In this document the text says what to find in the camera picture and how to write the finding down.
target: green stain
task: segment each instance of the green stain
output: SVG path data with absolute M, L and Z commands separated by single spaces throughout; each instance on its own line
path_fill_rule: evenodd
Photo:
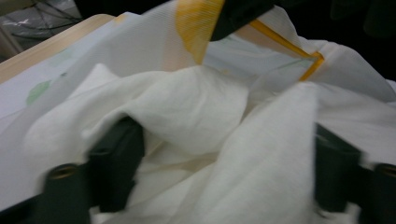
M 26 104 L 31 105 L 41 94 L 50 87 L 50 81 L 38 83 L 29 91 L 29 96 L 26 98 Z

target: white fabric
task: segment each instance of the white fabric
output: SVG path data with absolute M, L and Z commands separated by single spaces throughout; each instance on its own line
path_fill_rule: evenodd
M 314 213 L 314 128 L 367 152 L 366 165 L 396 163 L 385 79 L 352 49 L 303 38 L 326 59 L 317 83 L 296 84 L 310 62 L 243 36 L 209 45 L 205 63 L 217 69 L 191 67 L 174 12 L 170 3 L 121 25 L 0 135 L 2 205 L 32 196 L 49 168 L 84 162 L 127 115 L 146 130 L 147 157 L 128 212 L 107 223 L 353 223 Z

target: wooden edge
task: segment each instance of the wooden edge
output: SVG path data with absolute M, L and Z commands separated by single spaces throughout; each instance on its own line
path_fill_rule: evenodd
M 15 77 L 29 67 L 61 52 L 83 36 L 88 35 L 113 19 L 113 16 L 106 14 L 94 15 L 5 62 L 0 63 L 0 84 Z

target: dark background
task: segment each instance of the dark background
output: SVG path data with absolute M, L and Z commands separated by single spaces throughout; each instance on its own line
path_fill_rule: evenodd
M 125 11 L 142 14 L 166 0 L 75 0 L 82 16 L 99 13 L 118 16 Z M 340 21 L 331 19 L 332 0 L 307 0 L 285 8 L 297 33 L 307 39 L 325 39 L 356 50 L 376 71 L 396 80 L 396 36 L 374 38 L 363 30 L 367 7 Z

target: crumpled white cloth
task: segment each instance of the crumpled white cloth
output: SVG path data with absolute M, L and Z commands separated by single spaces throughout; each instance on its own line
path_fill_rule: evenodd
M 32 169 L 44 172 L 83 162 L 120 117 L 140 122 L 148 155 L 128 210 L 107 223 L 354 223 L 353 214 L 315 214 L 317 122 L 366 152 L 365 163 L 396 163 L 396 110 L 352 91 L 308 82 L 275 96 L 206 66 L 108 77 L 23 140 Z

